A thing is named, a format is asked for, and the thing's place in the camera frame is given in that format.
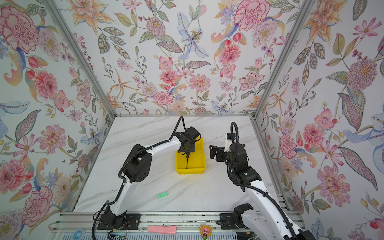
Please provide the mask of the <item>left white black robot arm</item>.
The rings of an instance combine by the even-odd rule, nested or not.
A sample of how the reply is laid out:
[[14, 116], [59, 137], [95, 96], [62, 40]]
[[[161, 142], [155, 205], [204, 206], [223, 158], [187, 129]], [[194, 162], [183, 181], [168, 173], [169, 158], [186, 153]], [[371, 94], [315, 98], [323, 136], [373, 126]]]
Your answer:
[[196, 151], [196, 144], [201, 140], [201, 133], [194, 127], [187, 128], [184, 117], [180, 117], [171, 136], [158, 143], [142, 146], [134, 145], [128, 157], [118, 172], [122, 184], [113, 201], [106, 201], [93, 218], [92, 231], [96, 230], [98, 223], [105, 217], [106, 225], [119, 229], [126, 222], [128, 200], [136, 189], [138, 183], [145, 180], [151, 169], [152, 160], [171, 152], [177, 152], [190, 157]]

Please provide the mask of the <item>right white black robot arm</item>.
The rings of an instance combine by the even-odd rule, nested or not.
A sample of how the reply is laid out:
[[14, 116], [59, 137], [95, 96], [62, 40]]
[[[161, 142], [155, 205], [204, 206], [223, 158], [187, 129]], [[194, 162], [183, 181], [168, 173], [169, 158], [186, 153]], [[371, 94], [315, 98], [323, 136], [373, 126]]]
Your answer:
[[302, 230], [269, 194], [258, 172], [249, 165], [246, 146], [240, 144], [239, 129], [231, 123], [224, 147], [210, 146], [210, 157], [227, 166], [230, 181], [252, 200], [235, 207], [233, 218], [239, 229], [249, 229], [261, 240], [313, 240], [311, 231]]

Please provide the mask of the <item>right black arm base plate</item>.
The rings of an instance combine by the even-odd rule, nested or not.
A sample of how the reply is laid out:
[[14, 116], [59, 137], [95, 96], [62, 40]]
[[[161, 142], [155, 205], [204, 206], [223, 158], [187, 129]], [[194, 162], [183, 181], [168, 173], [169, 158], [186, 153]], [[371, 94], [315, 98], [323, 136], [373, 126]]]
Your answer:
[[237, 213], [221, 213], [219, 217], [217, 224], [220, 225], [222, 230], [244, 230], [247, 228], [242, 221], [241, 215]]

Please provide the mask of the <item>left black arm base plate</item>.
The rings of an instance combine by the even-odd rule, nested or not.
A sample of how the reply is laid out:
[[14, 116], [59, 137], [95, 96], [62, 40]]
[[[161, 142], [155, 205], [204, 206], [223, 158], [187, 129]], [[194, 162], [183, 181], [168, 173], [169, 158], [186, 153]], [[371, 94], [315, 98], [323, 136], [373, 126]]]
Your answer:
[[123, 214], [117, 217], [102, 214], [97, 230], [138, 230], [141, 214]]

